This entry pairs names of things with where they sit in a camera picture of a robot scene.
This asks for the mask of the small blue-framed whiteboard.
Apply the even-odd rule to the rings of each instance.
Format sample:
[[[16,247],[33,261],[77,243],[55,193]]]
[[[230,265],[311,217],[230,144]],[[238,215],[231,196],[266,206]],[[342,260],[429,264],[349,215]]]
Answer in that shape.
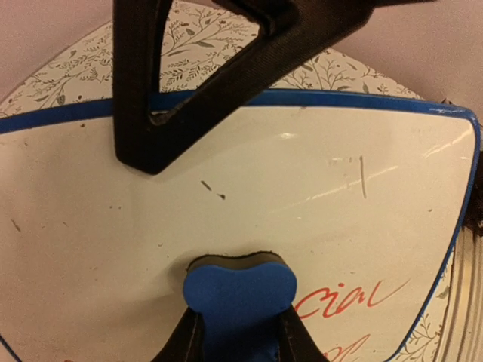
[[[112,102],[1,121],[1,350],[148,361],[205,254],[278,254],[333,361],[393,361],[445,270],[478,163],[468,109],[268,90],[161,173],[122,164]]]

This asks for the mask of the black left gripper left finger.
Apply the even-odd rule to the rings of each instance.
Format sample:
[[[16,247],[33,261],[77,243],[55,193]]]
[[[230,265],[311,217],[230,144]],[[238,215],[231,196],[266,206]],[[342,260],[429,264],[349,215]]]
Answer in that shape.
[[[200,362],[204,360],[202,315],[187,308],[161,351],[152,362]]]

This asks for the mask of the blue whiteboard eraser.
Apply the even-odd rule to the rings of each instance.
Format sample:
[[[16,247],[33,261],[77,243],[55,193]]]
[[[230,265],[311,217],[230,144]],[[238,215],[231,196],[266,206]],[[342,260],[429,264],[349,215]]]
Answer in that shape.
[[[278,316],[288,310],[297,278],[276,253],[200,256],[188,266],[183,298],[202,316],[205,361],[275,361]]]

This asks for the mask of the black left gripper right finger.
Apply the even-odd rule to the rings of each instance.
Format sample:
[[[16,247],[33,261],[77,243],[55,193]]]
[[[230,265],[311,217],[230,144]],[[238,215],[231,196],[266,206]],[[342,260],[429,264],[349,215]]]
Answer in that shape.
[[[279,362],[328,362],[295,311],[289,307],[278,316]]]

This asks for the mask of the floral patterned table mat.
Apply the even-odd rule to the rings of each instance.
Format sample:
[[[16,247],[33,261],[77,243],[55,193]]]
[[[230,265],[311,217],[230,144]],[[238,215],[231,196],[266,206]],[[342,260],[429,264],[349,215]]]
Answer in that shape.
[[[214,5],[176,1],[168,18],[168,44],[162,51],[163,91],[193,89],[223,61],[246,45],[255,26]],[[47,62],[1,103],[2,117],[89,100],[112,91],[112,24],[86,35]],[[414,92],[353,55],[328,49],[297,68],[276,87],[342,91],[393,97]],[[445,263],[435,292],[397,361],[441,361],[449,343],[464,360],[482,357],[482,313],[472,307],[482,295],[482,239],[463,229]]]

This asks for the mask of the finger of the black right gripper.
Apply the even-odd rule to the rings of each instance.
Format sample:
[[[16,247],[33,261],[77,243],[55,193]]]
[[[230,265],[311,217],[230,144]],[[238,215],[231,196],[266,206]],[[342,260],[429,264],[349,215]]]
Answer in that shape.
[[[113,4],[112,113],[115,154],[147,174],[161,173],[225,117],[316,54],[362,28],[382,1],[222,1],[258,24],[257,37],[192,95],[155,114],[169,1]]]

